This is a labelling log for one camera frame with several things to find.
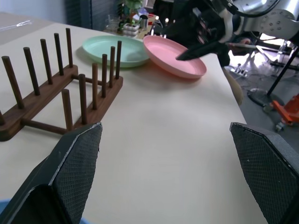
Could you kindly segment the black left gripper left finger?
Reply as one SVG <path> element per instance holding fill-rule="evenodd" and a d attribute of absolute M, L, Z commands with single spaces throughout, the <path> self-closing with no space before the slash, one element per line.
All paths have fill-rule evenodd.
<path fill-rule="evenodd" d="M 103 127 L 64 134 L 0 214 L 2 224 L 78 224 L 96 169 Z"/>

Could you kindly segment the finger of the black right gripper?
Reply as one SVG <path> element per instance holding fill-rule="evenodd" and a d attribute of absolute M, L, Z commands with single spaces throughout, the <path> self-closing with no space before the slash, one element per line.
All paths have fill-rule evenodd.
<path fill-rule="evenodd" d="M 210 53 L 219 53 L 225 48 L 226 48 L 226 44 L 220 42 L 209 42 L 205 44 L 197 44 L 190 47 L 180 55 L 178 55 L 176 59 L 179 61 L 190 61 Z"/>
<path fill-rule="evenodd" d="M 173 23 L 169 23 L 161 31 L 161 34 L 167 36 L 181 36 L 189 37 L 195 35 L 194 23 L 191 20 L 176 20 Z"/>

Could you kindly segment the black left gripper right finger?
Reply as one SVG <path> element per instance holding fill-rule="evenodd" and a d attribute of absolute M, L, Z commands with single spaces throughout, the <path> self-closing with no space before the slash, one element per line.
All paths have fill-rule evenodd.
<path fill-rule="evenodd" d="M 299 154 L 279 134 L 232 122 L 243 175 L 269 224 L 299 222 Z"/>

